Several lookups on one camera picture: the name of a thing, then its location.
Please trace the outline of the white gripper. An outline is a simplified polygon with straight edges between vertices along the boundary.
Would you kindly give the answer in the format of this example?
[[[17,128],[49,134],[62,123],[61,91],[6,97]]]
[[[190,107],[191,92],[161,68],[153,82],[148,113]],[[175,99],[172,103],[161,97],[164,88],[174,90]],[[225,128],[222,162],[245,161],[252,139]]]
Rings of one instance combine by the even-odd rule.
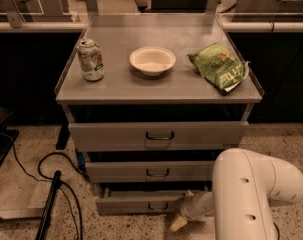
[[[185,198],[181,204],[180,214],[177,215],[170,226],[171,232],[177,232],[184,227],[188,221],[195,221],[199,219],[197,210],[193,207],[194,193],[191,190],[186,190]]]

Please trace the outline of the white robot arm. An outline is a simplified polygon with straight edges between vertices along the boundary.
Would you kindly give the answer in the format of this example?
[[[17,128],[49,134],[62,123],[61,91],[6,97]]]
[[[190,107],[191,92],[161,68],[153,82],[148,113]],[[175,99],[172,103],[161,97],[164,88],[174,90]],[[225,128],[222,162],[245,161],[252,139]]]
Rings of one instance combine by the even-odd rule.
[[[212,190],[188,191],[170,230],[212,215],[216,240],[278,240],[270,207],[302,199],[303,174],[296,166],[246,149],[227,149],[214,162]]]

